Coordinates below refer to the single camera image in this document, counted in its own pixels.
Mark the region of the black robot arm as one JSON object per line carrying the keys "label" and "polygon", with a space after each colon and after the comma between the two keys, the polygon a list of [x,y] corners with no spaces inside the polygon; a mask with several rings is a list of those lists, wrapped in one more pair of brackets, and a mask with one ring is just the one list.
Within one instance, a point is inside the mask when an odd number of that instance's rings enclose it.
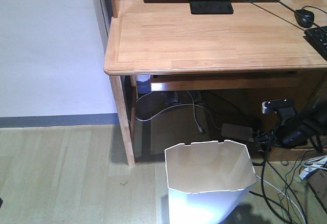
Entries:
{"label": "black robot arm", "polygon": [[275,113],[278,121],[270,131],[257,131],[252,137],[259,145],[292,149],[310,141],[313,148],[323,152],[320,136],[326,136],[326,102],[317,102],[299,113],[292,99],[264,101],[262,113]]}

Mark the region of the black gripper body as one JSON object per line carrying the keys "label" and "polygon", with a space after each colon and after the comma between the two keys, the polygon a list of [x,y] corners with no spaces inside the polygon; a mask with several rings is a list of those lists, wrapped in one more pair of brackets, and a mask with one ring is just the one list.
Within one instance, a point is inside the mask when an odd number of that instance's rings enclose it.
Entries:
{"label": "black gripper body", "polygon": [[277,122],[273,129],[271,144],[281,148],[295,148],[305,145],[310,134],[310,127],[301,120],[289,119],[284,125]]}

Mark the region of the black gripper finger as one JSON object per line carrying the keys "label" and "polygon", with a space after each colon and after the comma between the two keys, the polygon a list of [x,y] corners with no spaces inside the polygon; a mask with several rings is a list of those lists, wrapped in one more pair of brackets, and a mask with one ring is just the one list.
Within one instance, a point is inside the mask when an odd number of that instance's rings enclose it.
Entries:
{"label": "black gripper finger", "polygon": [[256,131],[252,134],[254,144],[259,152],[271,151],[272,131]]}

